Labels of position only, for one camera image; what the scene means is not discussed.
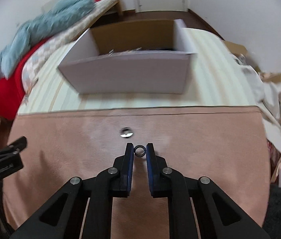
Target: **bed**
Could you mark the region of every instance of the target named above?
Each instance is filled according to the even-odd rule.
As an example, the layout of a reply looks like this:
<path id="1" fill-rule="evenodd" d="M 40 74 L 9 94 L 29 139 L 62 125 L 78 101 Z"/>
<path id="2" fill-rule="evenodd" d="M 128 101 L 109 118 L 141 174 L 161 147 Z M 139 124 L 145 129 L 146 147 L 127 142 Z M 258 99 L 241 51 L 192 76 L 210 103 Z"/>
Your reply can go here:
<path id="1" fill-rule="evenodd" d="M 59 0 L 51 0 L 43 5 L 42 12 L 49 11 L 57 1 Z M 30 92 L 36 74 L 50 55 L 59 47 L 76 40 L 112 8 L 122 15 L 119 0 L 95 0 L 94 9 L 78 22 L 32 46 L 30 51 L 20 58 L 13 74 L 9 78 L 0 79 L 0 118 L 13 120 L 23 98 Z"/>
<path id="2" fill-rule="evenodd" d="M 152 142 L 184 175 L 209 176 L 262 225 L 270 163 L 261 111 L 222 41 L 203 30 L 186 33 L 198 58 L 182 95 L 79 95 L 57 71 L 72 43 L 48 58 L 10 134 L 10 141 L 28 138 L 24 168 L 4 179 L 4 210 L 12 227 L 71 177 L 86 179 L 111 166 L 127 142 Z M 127 126 L 134 131 L 128 140 L 119 136 Z M 150 197 L 144 159 L 136 159 L 130 198 L 113 203 L 112 238 L 168 234 L 167 201 Z"/>

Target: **open box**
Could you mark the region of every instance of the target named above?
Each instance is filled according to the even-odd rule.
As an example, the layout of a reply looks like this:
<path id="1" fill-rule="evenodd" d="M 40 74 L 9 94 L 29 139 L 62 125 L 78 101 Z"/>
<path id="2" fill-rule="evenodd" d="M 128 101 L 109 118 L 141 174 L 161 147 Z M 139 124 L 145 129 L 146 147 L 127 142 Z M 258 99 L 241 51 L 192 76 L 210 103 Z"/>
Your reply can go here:
<path id="1" fill-rule="evenodd" d="M 79 93 L 181 94 L 197 54 L 185 27 L 182 20 L 139 20 L 90 28 L 58 69 Z"/>

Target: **brown floor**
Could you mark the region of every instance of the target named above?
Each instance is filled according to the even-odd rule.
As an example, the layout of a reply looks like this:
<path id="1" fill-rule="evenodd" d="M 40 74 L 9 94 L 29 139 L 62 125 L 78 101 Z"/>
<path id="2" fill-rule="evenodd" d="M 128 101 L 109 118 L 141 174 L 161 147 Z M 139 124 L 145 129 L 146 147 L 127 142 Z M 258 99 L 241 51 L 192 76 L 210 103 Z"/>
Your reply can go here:
<path id="1" fill-rule="evenodd" d="M 129 20 L 145 20 L 145 19 L 183 19 L 188 28 L 198 28 L 210 31 L 218 35 L 213 28 L 211 28 L 203 19 L 190 12 L 180 11 L 154 11 L 133 13 L 131 11 L 124 12 L 123 18 L 119 18 L 117 13 L 112 13 L 102 16 L 92 27 L 100 25 L 116 23 L 119 21 Z M 12 121 L 2 121 L 0 125 L 0 149 L 7 145 L 7 141 L 12 128 Z"/>
<path id="2" fill-rule="evenodd" d="M 125 13 L 123 18 L 120 19 L 117 13 L 102 16 L 97 22 L 94 23 L 93 27 L 100 25 L 116 23 L 119 21 L 130 21 L 130 20 L 145 20 L 145 19 L 182 19 L 188 28 L 198 28 L 214 32 L 214 30 L 208 26 L 208 24 L 200 17 L 190 12 L 180 11 L 154 11 L 154 12 L 141 12 L 141 13 Z"/>

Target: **blue gripper pad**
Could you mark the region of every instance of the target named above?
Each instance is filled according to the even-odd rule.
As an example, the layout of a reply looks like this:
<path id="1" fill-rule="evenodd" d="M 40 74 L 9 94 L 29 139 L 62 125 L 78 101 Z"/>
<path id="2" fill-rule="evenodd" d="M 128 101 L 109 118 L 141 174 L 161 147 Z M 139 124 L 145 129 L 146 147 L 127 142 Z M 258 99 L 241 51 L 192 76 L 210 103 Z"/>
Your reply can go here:
<path id="1" fill-rule="evenodd" d="M 128 165 L 128 174 L 127 174 L 127 192 L 128 195 L 130 194 L 131 190 L 131 178 L 133 175 L 133 165 L 134 165 L 134 146 L 130 147 L 130 158 L 129 158 L 129 165 Z"/>
<path id="2" fill-rule="evenodd" d="M 146 162 L 147 162 L 147 173 L 148 173 L 148 184 L 149 184 L 149 190 L 150 190 L 150 195 L 153 196 L 154 192 L 154 176 L 153 176 L 153 167 L 152 167 L 152 157 L 156 157 L 155 153 L 152 156 L 151 153 L 154 151 L 151 151 L 151 148 L 149 148 L 150 145 L 147 144 L 146 146 Z"/>

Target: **blue blanket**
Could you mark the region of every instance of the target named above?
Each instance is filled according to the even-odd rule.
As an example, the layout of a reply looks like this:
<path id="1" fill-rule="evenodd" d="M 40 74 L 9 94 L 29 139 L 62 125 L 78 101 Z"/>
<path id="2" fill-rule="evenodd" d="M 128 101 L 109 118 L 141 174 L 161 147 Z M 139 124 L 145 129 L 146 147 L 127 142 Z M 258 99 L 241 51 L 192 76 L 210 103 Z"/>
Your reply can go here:
<path id="1" fill-rule="evenodd" d="M 23 23 L 12 43 L 0 52 L 0 78 L 8 79 L 33 45 L 66 30 L 93 10 L 94 6 L 95 0 L 60 0 L 47 13 Z"/>

